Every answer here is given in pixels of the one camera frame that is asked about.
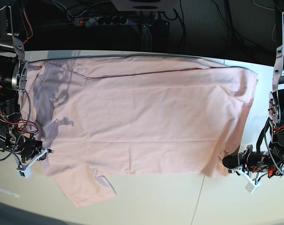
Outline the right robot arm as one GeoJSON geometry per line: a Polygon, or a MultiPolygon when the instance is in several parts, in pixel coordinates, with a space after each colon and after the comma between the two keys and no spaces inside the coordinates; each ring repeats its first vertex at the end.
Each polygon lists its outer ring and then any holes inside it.
{"type": "Polygon", "coordinates": [[[51,149],[36,140],[38,126],[31,121],[31,113],[22,118],[26,91],[27,61],[24,44],[33,36],[33,30],[21,0],[0,0],[0,158],[15,158],[19,176],[28,177],[30,167],[44,160],[51,149]]]}

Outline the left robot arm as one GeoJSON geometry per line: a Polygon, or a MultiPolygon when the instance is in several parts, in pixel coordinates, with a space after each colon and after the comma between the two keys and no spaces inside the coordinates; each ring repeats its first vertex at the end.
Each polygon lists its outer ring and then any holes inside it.
{"type": "Polygon", "coordinates": [[[279,88],[284,77],[284,10],[279,13],[279,46],[273,67],[272,91],[269,94],[269,116],[255,146],[236,155],[227,155],[223,165],[230,173],[247,179],[251,193],[260,186],[263,177],[284,176],[284,89],[279,88]]]}

